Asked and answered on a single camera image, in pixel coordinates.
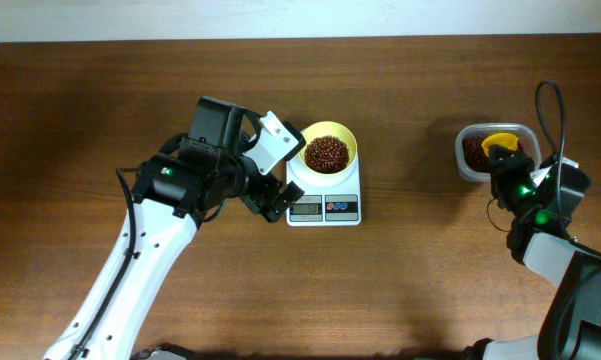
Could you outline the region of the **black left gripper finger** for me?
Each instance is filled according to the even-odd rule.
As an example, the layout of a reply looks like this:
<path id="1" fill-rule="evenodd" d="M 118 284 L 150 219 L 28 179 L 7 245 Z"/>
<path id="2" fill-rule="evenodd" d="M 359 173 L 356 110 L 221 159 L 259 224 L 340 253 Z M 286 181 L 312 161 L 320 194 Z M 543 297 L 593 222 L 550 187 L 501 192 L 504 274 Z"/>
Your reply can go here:
<path id="1" fill-rule="evenodd" d="M 295 182 L 289 182 L 285 189 L 279 192 L 271 204 L 265 208 L 264 218 L 269 223 L 279 221 L 303 195 L 304 191 Z"/>
<path id="2" fill-rule="evenodd" d="M 303 134 L 289 121 L 283 123 L 284 127 L 291 133 L 298 144 L 294 146 L 294 150 L 302 150 L 306 146 L 306 140 Z"/>

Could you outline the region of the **yellow plastic scoop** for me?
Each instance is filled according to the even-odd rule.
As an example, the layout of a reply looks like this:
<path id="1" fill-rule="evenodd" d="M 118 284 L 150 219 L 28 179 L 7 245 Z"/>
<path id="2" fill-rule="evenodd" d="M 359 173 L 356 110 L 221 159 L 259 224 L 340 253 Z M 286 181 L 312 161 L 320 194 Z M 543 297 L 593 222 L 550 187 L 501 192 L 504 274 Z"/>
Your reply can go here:
<path id="1" fill-rule="evenodd" d="M 519 148 L 519 138 L 512 133 L 494 133 L 487 136 L 481 143 L 481 147 L 487 157 L 489 150 L 493 146 L 500 146 L 509 151 L 517 151 Z"/>

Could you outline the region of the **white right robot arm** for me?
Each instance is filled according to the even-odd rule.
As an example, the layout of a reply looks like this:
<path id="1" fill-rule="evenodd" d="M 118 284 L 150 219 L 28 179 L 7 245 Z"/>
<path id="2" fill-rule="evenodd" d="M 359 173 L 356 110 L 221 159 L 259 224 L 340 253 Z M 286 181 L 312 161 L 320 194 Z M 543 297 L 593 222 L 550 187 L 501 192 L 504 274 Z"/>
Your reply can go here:
<path id="1" fill-rule="evenodd" d="M 512 257 L 557 291 L 538 334 L 510 341 L 485 338 L 467 359 L 601 359 L 601 252 L 571 239 L 566 228 L 591 184 L 570 160 L 533 160 L 493 145 L 491 191 L 513 213 L 507 234 Z"/>

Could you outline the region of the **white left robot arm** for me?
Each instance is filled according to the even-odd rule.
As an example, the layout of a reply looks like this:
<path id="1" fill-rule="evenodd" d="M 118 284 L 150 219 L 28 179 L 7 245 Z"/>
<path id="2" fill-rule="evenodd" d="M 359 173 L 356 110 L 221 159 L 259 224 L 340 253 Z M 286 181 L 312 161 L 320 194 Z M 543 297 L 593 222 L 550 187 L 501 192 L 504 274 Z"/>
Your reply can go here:
<path id="1" fill-rule="evenodd" d="M 274 167 L 305 146 L 273 112 L 202 97 L 190 130 L 167 140 L 124 184 L 127 213 L 118 239 L 81 308 L 45 353 L 51 360 L 128 359 L 156 295 L 199 228 L 227 200 L 278 221 L 303 192 Z"/>

